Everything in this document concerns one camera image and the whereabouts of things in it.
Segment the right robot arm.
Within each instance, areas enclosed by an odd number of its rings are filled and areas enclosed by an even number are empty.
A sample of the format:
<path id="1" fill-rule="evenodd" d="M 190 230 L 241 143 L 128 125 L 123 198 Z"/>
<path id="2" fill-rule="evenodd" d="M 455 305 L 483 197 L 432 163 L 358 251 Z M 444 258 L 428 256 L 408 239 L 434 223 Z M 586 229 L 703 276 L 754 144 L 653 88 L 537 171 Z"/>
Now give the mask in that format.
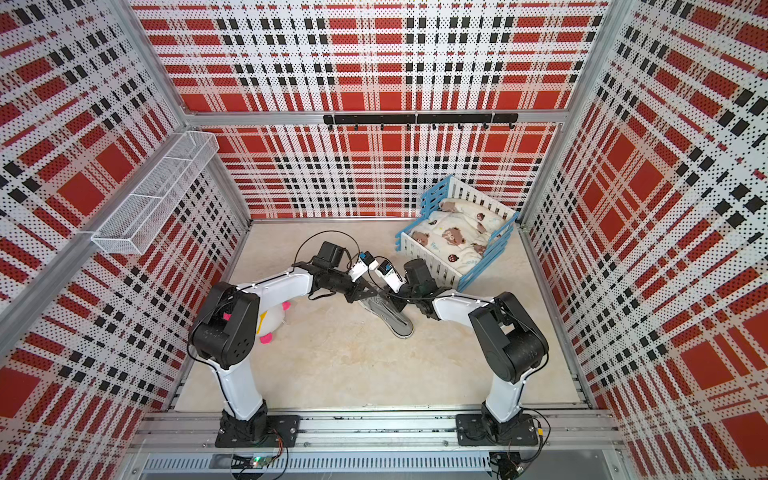
<path id="1" fill-rule="evenodd" d="M 456 417 L 461 446 L 534 446 L 540 423 L 521 406 L 526 382 L 548 360 L 549 344 L 510 292 L 485 299 L 440 287 L 423 259 L 405 263 L 405 285 L 396 294 L 428 318 L 470 328 L 493 379 L 478 414 Z"/>

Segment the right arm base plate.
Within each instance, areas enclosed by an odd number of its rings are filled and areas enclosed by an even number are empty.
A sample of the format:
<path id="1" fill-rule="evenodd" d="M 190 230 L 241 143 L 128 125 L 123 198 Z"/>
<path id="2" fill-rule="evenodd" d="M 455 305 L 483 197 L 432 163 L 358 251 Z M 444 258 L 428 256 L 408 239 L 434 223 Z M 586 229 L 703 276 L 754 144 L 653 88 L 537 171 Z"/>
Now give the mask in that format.
<path id="1" fill-rule="evenodd" d="M 533 447 L 539 444 L 537 424 L 521 413 L 499 423 L 490 414 L 459 414 L 455 417 L 460 446 Z"/>

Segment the grey canvas sneaker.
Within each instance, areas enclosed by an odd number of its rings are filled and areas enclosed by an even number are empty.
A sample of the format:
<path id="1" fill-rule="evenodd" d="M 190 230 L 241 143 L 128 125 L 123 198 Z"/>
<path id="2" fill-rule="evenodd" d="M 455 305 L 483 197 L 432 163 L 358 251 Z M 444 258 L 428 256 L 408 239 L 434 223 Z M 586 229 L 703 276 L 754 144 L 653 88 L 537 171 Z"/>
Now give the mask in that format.
<path id="1" fill-rule="evenodd" d="M 396 337 L 407 339 L 412 336 L 414 332 L 412 321 L 387 297 L 381 294 L 366 294 L 359 303 L 368 312 L 381 319 Z"/>

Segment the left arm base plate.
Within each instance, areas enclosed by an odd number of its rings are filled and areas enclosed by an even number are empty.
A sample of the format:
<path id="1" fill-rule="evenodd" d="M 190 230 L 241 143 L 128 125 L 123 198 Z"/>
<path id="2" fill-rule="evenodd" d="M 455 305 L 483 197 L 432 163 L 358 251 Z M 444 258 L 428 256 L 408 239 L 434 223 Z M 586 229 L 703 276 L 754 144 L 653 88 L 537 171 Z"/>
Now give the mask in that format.
<path id="1" fill-rule="evenodd" d="M 215 440 L 217 448 L 294 447 L 299 431 L 299 415 L 257 415 L 253 420 L 238 420 L 222 413 Z"/>

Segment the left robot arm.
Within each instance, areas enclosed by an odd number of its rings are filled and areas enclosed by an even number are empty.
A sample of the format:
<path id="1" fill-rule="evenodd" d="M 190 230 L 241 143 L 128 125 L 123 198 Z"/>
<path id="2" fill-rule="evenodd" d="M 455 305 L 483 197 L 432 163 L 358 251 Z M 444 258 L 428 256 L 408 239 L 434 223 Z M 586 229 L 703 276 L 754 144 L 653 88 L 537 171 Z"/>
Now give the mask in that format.
<path id="1" fill-rule="evenodd" d="M 220 282 L 212 288 L 189 334 L 195 359 L 210 367 L 224 397 L 215 445 L 256 446 L 278 441 L 270 431 L 268 406 L 254 381 L 249 356 L 262 320 L 270 310 L 319 290 L 341 294 L 354 303 L 371 298 L 362 277 L 377 266 L 374 256 L 360 252 L 351 267 L 338 268 L 343 249 L 330 242 L 308 262 L 296 262 L 280 274 L 237 286 Z"/>

